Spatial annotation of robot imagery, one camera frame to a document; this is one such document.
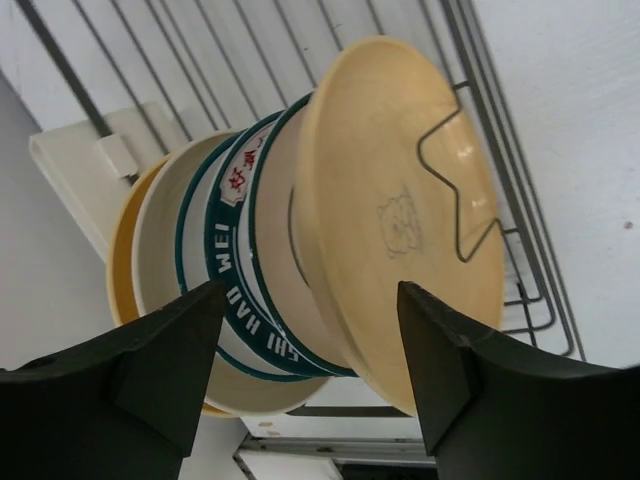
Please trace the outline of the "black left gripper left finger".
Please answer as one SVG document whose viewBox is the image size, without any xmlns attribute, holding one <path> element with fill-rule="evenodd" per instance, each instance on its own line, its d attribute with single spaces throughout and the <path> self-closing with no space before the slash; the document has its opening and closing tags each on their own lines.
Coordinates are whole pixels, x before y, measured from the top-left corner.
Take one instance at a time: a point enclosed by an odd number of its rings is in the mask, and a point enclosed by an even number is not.
<svg viewBox="0 0 640 480">
<path fill-rule="evenodd" d="M 207 281 L 139 319 L 1 372 L 4 479 L 176 479 L 227 301 Z"/>
</svg>

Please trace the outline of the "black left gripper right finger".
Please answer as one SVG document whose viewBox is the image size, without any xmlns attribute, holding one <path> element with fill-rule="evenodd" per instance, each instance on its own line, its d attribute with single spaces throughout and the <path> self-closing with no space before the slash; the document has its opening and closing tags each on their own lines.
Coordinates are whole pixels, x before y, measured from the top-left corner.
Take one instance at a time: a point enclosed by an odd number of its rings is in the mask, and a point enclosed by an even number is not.
<svg viewBox="0 0 640 480">
<path fill-rule="evenodd" d="M 426 452 L 442 479 L 635 479 L 639 370 L 515 340 L 419 285 L 398 286 Z"/>
</svg>

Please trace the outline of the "white plate green rim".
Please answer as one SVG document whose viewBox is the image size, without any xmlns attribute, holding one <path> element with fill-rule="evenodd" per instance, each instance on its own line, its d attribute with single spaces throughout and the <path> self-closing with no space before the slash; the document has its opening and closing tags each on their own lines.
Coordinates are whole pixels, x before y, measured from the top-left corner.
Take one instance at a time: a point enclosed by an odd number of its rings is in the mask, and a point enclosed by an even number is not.
<svg viewBox="0 0 640 480">
<path fill-rule="evenodd" d="M 278 333 L 323 376 L 354 377 L 318 311 L 292 226 L 298 136 L 310 99 L 306 94 L 285 109 L 263 144 L 249 193 L 248 240 L 257 285 Z"/>
</svg>

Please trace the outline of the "tan plastic plate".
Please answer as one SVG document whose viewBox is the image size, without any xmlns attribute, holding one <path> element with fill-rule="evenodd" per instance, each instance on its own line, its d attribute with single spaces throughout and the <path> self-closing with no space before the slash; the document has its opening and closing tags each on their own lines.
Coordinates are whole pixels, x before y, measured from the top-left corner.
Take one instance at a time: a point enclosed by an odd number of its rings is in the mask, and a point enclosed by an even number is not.
<svg viewBox="0 0 640 480">
<path fill-rule="evenodd" d="M 303 115 L 293 211 L 331 337 L 382 399 L 414 415 L 399 283 L 498 327 L 505 281 L 489 162 L 454 92 L 416 48 L 370 37 L 330 66 Z"/>
</svg>

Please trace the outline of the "yellow plate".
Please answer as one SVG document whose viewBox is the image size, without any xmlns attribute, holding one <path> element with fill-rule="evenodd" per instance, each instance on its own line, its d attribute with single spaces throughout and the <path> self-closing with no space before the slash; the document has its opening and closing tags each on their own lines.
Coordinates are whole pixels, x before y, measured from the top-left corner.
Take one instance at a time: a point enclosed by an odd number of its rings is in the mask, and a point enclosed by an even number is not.
<svg viewBox="0 0 640 480">
<path fill-rule="evenodd" d="M 204 157 L 183 152 L 165 158 L 133 187 L 109 247 L 107 292 L 120 327 L 181 295 L 175 234 L 186 188 Z"/>
</svg>

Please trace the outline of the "cream white plate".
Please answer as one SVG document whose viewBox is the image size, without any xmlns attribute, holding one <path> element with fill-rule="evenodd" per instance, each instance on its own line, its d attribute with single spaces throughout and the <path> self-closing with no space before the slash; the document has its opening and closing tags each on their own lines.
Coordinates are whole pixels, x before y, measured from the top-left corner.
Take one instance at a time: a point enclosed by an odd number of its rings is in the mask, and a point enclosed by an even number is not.
<svg viewBox="0 0 640 480">
<path fill-rule="evenodd" d="M 132 237 L 132 288 L 139 314 L 180 296 L 174 257 L 179 206 L 196 168 L 234 134 L 227 130 L 190 142 L 149 171 L 150 185 Z M 326 383 L 323 378 L 294 382 L 258 379 L 218 354 L 210 378 L 212 393 L 205 399 L 202 413 L 219 418 L 280 414 L 301 406 Z"/>
</svg>

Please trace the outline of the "white bowl green band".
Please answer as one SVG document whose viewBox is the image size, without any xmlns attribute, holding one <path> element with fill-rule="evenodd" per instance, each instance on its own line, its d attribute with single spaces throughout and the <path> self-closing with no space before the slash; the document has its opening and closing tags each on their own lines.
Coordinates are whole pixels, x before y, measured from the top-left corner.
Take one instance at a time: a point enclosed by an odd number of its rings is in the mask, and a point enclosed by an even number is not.
<svg viewBox="0 0 640 480">
<path fill-rule="evenodd" d="M 279 116 L 272 113 L 231 135 L 197 167 L 179 209 L 175 265 L 182 292 L 206 280 L 220 281 L 226 289 L 219 356 L 252 377 L 293 383 L 329 373 L 299 354 L 273 325 L 260 305 L 260 289 L 242 269 L 252 265 L 252 251 L 240 241 L 254 167 Z"/>
</svg>

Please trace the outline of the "cream plastic cutlery holder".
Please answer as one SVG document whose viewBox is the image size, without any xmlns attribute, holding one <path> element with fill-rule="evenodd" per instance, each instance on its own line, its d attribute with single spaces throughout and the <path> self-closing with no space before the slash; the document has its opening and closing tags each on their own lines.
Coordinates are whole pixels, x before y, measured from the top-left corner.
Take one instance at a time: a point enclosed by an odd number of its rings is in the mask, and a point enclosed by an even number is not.
<svg viewBox="0 0 640 480">
<path fill-rule="evenodd" d="M 113 130 L 101 138 L 85 120 L 33 135 L 31 157 L 102 260 L 131 185 L 183 139 L 156 102 L 105 116 Z"/>
</svg>

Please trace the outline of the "aluminium table rail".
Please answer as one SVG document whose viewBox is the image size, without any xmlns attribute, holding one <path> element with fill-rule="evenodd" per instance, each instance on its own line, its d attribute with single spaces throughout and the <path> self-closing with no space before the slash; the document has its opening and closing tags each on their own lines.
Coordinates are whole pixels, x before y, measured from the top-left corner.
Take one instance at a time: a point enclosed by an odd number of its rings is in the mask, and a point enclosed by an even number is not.
<svg viewBox="0 0 640 480">
<path fill-rule="evenodd" d="M 436 479 L 419 423 L 390 406 L 303 405 L 243 420 L 234 460 L 250 479 Z"/>
</svg>

